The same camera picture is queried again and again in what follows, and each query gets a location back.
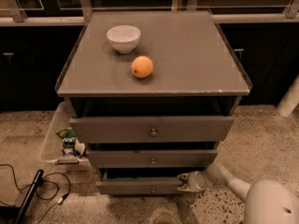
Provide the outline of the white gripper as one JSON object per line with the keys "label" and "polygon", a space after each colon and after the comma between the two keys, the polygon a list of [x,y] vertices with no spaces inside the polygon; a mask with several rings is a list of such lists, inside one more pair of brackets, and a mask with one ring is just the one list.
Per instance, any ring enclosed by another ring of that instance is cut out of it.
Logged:
{"label": "white gripper", "polygon": [[200,193],[212,186],[212,181],[207,177],[207,174],[201,171],[179,174],[178,179],[182,181],[188,180],[188,185],[177,187],[177,190],[180,192]]}

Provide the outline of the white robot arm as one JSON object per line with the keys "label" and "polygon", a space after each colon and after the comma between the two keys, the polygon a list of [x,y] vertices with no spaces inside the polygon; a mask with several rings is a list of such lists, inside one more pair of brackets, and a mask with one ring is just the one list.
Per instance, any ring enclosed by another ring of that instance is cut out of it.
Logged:
{"label": "white robot arm", "polygon": [[244,224],[299,224],[299,198],[277,181],[264,179],[249,184],[215,162],[204,171],[178,175],[179,191],[200,192],[226,187],[244,204]]}

